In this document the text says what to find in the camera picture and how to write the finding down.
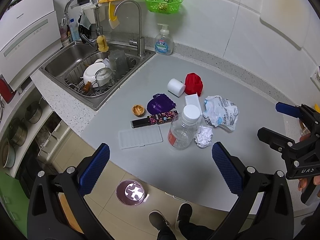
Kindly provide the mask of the small white paper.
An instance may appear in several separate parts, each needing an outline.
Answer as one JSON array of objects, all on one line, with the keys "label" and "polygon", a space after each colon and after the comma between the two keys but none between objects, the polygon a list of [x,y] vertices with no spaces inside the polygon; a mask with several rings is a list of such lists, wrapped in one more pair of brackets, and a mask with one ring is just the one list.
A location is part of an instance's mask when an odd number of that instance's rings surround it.
[{"label": "small white paper", "polygon": [[205,148],[212,142],[213,131],[211,127],[199,126],[194,140],[199,148]]}]

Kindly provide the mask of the large plastic wrapper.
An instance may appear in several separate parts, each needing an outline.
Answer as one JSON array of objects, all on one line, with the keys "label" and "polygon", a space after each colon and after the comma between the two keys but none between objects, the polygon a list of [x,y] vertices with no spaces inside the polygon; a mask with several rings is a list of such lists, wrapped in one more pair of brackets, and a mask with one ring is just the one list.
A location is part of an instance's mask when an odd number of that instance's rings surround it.
[{"label": "large plastic wrapper", "polygon": [[230,100],[220,95],[208,96],[204,100],[206,110],[203,112],[204,120],[214,127],[221,127],[233,132],[239,116],[238,107]]}]

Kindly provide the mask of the clear plastic bottle white cap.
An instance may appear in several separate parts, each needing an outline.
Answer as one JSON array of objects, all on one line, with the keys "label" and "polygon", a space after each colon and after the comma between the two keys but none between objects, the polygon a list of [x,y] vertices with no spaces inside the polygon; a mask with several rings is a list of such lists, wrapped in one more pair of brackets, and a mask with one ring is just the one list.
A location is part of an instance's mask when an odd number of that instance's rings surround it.
[{"label": "clear plastic bottle white cap", "polygon": [[168,132],[169,144],[177,150],[186,149],[199,129],[200,117],[201,111],[197,106],[186,105],[171,122]]}]

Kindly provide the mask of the white ribbed plastic box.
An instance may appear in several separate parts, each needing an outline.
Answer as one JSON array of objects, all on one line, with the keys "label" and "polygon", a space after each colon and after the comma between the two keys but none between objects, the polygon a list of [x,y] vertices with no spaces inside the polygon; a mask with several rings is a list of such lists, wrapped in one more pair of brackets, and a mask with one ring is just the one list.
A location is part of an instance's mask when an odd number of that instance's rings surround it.
[{"label": "white ribbed plastic box", "polygon": [[199,100],[199,97],[197,94],[186,95],[185,96],[185,104],[196,106],[200,110],[200,113],[202,113],[200,100]]}]

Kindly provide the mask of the red mesh cloth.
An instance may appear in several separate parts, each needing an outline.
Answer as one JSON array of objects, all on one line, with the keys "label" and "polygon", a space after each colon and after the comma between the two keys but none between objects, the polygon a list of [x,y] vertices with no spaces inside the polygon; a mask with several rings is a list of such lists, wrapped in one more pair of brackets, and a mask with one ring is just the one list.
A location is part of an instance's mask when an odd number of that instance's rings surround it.
[{"label": "red mesh cloth", "polygon": [[185,93],[187,95],[197,94],[201,96],[203,82],[196,73],[188,73],[185,77]]}]

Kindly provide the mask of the black colourful hair spray bottle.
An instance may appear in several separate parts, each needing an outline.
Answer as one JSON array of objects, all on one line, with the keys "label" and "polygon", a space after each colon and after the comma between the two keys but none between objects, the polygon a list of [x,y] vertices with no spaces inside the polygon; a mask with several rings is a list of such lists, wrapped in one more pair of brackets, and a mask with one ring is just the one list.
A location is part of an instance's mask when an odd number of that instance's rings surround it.
[{"label": "black colourful hair spray bottle", "polygon": [[155,115],[149,115],[146,118],[131,121],[132,128],[141,128],[151,125],[160,125],[171,122],[175,116],[178,115],[177,111],[169,111]]}]

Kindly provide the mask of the purple velvet pouch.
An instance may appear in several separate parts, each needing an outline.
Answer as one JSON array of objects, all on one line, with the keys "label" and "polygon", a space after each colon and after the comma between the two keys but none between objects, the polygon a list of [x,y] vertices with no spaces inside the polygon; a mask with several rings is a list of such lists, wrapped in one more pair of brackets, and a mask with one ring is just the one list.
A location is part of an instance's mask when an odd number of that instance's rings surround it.
[{"label": "purple velvet pouch", "polygon": [[169,112],[176,107],[176,103],[174,103],[171,98],[169,98],[166,94],[155,94],[153,98],[147,104],[147,111],[151,115]]}]

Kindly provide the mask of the white foam cylinder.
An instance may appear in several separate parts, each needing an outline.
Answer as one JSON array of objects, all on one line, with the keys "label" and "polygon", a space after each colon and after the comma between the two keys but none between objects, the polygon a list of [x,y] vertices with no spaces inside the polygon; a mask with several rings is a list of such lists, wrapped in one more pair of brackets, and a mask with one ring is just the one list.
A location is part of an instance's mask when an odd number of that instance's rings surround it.
[{"label": "white foam cylinder", "polygon": [[176,97],[180,97],[185,91],[185,84],[177,79],[171,79],[167,84],[167,90]]}]

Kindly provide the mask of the pink round trash bin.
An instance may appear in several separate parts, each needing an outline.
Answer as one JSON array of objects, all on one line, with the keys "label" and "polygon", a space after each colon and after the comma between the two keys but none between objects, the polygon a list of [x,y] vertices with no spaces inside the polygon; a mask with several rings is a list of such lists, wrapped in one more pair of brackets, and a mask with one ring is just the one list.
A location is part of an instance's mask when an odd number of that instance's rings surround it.
[{"label": "pink round trash bin", "polygon": [[123,180],[116,188],[117,199],[126,206],[140,205],[145,195],[143,185],[135,180]]}]

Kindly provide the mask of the chrome kitchen faucet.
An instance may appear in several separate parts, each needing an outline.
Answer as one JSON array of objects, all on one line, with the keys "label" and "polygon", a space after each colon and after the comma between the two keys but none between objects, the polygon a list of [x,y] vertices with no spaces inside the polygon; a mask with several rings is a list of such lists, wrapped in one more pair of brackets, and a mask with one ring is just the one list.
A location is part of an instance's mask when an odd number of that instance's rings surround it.
[{"label": "chrome kitchen faucet", "polygon": [[[65,8],[64,8],[64,11],[63,11],[63,18],[62,18],[62,22],[61,22],[63,27],[67,27],[69,25],[69,23],[70,23],[69,16],[68,16],[68,9],[69,9],[69,6],[71,5],[71,3],[73,1],[74,0],[68,0],[67,4],[65,5]],[[93,15],[94,15],[93,24],[95,24],[95,26],[96,26],[95,32],[96,32],[97,37],[102,37],[103,36],[103,28],[100,25],[99,5],[98,5],[97,0],[90,0],[90,1],[91,1],[92,5],[93,5],[91,10],[93,11]],[[80,22],[79,22],[79,27],[80,27],[79,36],[80,36],[80,39],[83,42],[89,44],[92,48],[97,49],[98,48],[97,40],[93,39],[93,38],[90,39],[86,35],[86,33],[83,32],[84,29],[89,30],[91,25],[92,25],[91,21],[86,16],[86,14],[82,11],[81,15],[80,15]]]}]

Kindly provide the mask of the person's dark trouser leg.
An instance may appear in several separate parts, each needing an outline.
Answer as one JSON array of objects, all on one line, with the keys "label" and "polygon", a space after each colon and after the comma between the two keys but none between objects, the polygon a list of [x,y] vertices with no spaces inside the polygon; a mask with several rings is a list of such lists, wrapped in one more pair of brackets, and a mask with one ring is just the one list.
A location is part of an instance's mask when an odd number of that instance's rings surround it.
[{"label": "person's dark trouser leg", "polygon": [[[180,222],[178,228],[182,236],[188,240],[209,239],[215,232],[206,226],[196,225],[191,222]],[[171,228],[164,224],[158,232],[157,239],[176,239],[176,236]]]}]

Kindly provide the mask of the steel pot middle shelf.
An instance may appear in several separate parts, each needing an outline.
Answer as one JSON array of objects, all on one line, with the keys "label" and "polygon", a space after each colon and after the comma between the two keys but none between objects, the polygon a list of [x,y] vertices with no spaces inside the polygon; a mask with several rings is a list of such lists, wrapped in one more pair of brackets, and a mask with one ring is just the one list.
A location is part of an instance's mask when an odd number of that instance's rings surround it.
[{"label": "steel pot middle shelf", "polygon": [[14,144],[21,147],[27,138],[28,129],[24,122],[19,118],[14,118],[9,125],[8,139]]}]

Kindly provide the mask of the steel pot upper shelf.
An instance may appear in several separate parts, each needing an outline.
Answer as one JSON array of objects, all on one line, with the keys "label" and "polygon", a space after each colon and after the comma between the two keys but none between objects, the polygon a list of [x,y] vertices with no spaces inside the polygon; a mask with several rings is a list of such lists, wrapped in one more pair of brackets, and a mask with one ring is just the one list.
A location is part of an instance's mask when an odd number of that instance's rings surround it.
[{"label": "steel pot upper shelf", "polygon": [[30,124],[36,124],[42,116],[41,101],[42,98],[38,101],[33,101],[25,111],[25,120]]}]

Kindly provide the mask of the upturned clear glass jar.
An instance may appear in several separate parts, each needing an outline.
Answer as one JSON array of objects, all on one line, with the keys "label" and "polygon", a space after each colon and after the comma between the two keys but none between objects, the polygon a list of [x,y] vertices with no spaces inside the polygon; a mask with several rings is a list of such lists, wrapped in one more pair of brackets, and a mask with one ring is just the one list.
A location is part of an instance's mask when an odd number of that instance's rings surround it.
[{"label": "upturned clear glass jar", "polygon": [[95,80],[98,87],[114,83],[114,72],[110,68],[101,68],[95,74]]}]

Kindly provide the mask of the stainless steel sink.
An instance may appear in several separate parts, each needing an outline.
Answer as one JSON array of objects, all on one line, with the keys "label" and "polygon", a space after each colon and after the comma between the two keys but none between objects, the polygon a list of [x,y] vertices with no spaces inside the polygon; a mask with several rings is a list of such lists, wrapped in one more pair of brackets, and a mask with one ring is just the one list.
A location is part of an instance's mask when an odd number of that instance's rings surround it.
[{"label": "stainless steel sink", "polygon": [[[121,50],[125,53],[129,70],[120,79],[116,79],[113,85],[84,91],[83,73],[85,69],[95,60],[107,58],[114,50]],[[151,50],[145,52],[146,55],[140,57],[133,46],[111,43],[109,51],[101,53],[88,44],[75,41],[44,61],[40,66],[40,71],[73,97],[97,111],[130,76],[155,55],[155,52]]]}]

